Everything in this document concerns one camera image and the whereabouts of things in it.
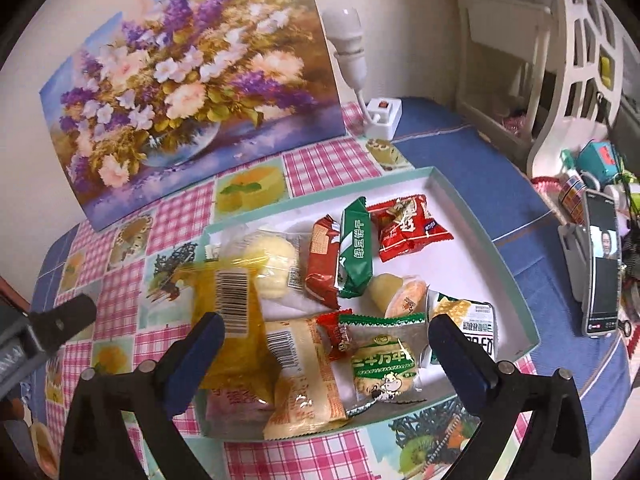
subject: person on screen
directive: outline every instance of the person on screen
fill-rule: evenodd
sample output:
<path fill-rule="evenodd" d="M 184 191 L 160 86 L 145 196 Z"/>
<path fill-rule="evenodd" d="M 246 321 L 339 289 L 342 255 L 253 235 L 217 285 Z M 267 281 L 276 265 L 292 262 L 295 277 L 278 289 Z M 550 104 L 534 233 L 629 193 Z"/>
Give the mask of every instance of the person on screen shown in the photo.
<path fill-rule="evenodd" d="M 602 257 L 608 260 L 617 259 L 616 252 L 611 252 L 611 234 L 608 231 L 602 232 Z"/>

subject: white tray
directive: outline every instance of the white tray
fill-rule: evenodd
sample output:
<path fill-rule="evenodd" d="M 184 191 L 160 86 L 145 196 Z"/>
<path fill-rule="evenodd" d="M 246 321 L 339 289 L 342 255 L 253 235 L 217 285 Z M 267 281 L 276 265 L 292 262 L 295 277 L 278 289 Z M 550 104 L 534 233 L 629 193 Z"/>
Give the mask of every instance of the white tray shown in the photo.
<path fill-rule="evenodd" d="M 398 256 L 386 263 L 375 256 L 374 275 L 383 272 L 397 276 L 419 275 L 431 290 L 456 298 L 488 301 L 494 306 L 497 318 L 497 360 L 516 361 L 531 352 L 540 343 L 540 336 L 518 285 L 476 216 L 437 168 L 422 168 L 340 186 L 212 224 L 202 235 L 196 259 L 204 259 L 205 245 L 220 243 L 222 230 L 238 224 L 245 223 L 251 230 L 267 228 L 305 233 L 310 232 L 313 224 L 324 215 L 330 214 L 339 221 L 344 208 L 359 196 L 365 196 L 367 205 L 373 205 L 418 193 L 426 195 L 428 209 L 436 221 L 453 234 L 454 240 L 430 244 L 419 253 Z M 341 305 L 352 308 L 357 314 L 380 316 L 366 294 L 362 298 L 342 300 Z M 316 312 L 328 312 L 328 309 L 318 304 Z M 267 320 L 305 317 L 298 310 L 275 304 L 263 305 L 263 315 Z M 335 365 L 334 371 L 344 398 L 350 386 L 346 384 L 348 363 Z M 430 400 L 417 404 L 380 403 L 356 416 L 347 428 L 396 418 L 455 394 L 441 367 L 428 366 L 426 374 L 420 376 L 428 382 Z M 202 403 L 202 399 L 196 402 L 201 420 L 204 419 L 200 416 L 204 413 Z M 208 433 L 209 425 L 202 422 Z M 258 427 L 244 427 L 237 435 L 226 434 L 225 439 L 260 440 L 261 431 Z"/>

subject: small box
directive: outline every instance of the small box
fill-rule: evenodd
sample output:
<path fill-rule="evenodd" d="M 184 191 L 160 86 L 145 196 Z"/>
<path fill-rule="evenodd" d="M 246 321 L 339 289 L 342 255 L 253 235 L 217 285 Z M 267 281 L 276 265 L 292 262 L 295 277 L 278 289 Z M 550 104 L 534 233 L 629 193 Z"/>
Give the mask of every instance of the small box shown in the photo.
<path fill-rule="evenodd" d="M 590 141 L 578 155 L 578 170 L 591 173 L 602 187 L 610 184 L 618 174 L 613 150 L 609 141 Z"/>

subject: blue gripper pad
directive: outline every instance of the blue gripper pad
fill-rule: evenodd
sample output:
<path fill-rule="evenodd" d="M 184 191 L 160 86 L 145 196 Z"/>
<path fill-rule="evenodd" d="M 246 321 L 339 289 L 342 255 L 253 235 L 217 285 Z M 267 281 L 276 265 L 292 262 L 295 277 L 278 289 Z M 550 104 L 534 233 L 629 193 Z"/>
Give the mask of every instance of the blue gripper pad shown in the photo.
<path fill-rule="evenodd" d="M 479 344 L 467 340 L 446 315 L 436 316 L 429 323 L 429 345 L 466 410 L 479 416 L 497 383 L 494 361 Z"/>
<path fill-rule="evenodd" d="M 164 384 L 164 408 L 169 417 L 187 410 L 224 341 L 222 317 L 207 312 L 185 339 L 174 343 L 186 348 L 180 348 L 184 355 Z"/>

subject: purple flowers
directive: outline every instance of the purple flowers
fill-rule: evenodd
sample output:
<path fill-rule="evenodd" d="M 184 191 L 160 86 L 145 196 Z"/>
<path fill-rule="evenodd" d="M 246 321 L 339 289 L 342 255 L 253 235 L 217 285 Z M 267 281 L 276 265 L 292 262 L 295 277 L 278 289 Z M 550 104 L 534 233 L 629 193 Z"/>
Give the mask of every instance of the purple flowers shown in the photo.
<path fill-rule="evenodd" d="M 297 112 L 305 112 L 316 104 L 306 90 L 289 89 L 275 79 L 265 77 L 262 70 L 239 75 L 231 85 L 245 95 L 259 95 L 274 101 L 278 108 L 295 108 Z"/>
<path fill-rule="evenodd" d="M 171 35 L 189 25 L 193 11 L 189 0 L 169 0 L 164 8 L 164 31 Z"/>
<path fill-rule="evenodd" d="M 316 100 L 306 90 L 289 90 L 281 87 L 274 95 L 278 108 L 295 108 L 297 112 L 307 112 L 315 104 Z"/>
<path fill-rule="evenodd" d="M 275 79 L 265 78 L 264 72 L 247 72 L 236 77 L 231 85 L 246 95 L 270 96 L 282 86 Z"/>
<path fill-rule="evenodd" d="M 87 101 L 94 97 L 94 92 L 85 88 L 73 88 L 69 92 L 65 92 L 60 96 L 60 104 L 84 105 Z"/>
<path fill-rule="evenodd" d="M 80 53 L 82 59 L 82 72 L 91 77 L 100 77 L 100 70 L 102 65 L 98 63 L 98 60 L 94 56 L 89 54 L 86 50 Z"/>
<path fill-rule="evenodd" d="M 158 91 L 159 88 L 156 88 L 155 86 L 145 86 L 142 89 L 142 94 L 140 94 L 140 100 L 143 103 L 150 103 L 154 100 L 156 95 L 158 95 Z"/>
<path fill-rule="evenodd" d="M 127 126 L 129 124 L 129 116 L 124 112 L 114 112 L 111 115 L 111 120 L 104 125 L 105 129 L 110 132 L 121 126 Z"/>
<path fill-rule="evenodd" d="M 198 31 L 203 31 L 220 19 L 223 6 L 229 0 L 204 0 L 196 11 L 194 24 Z"/>
<path fill-rule="evenodd" d="M 142 38 L 145 29 L 136 22 L 122 22 L 122 33 L 130 48 L 148 48 L 151 45 L 147 38 Z"/>
<path fill-rule="evenodd" d="M 76 123 L 71 117 L 68 115 L 63 115 L 60 117 L 60 129 L 63 132 L 71 132 L 78 127 L 78 123 Z"/>
<path fill-rule="evenodd" d="M 71 163 L 66 167 L 66 172 L 80 193 L 87 192 L 92 188 L 91 181 L 88 180 L 89 170 L 89 157 L 74 153 L 71 157 Z"/>

